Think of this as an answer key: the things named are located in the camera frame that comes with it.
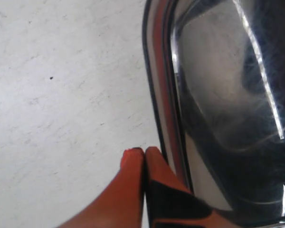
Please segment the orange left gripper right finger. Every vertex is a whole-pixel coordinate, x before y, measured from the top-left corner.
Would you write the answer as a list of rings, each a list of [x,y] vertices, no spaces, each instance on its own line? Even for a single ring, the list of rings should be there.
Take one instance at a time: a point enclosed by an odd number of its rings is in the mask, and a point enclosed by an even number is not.
[[[151,228],[234,228],[183,185],[157,147],[145,152],[146,202]]]

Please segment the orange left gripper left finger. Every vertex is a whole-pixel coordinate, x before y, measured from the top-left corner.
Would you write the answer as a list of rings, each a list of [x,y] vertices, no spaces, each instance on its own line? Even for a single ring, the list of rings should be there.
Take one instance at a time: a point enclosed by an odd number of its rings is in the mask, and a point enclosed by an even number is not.
[[[144,152],[123,152],[117,175],[85,209],[61,228],[140,228],[143,215]]]

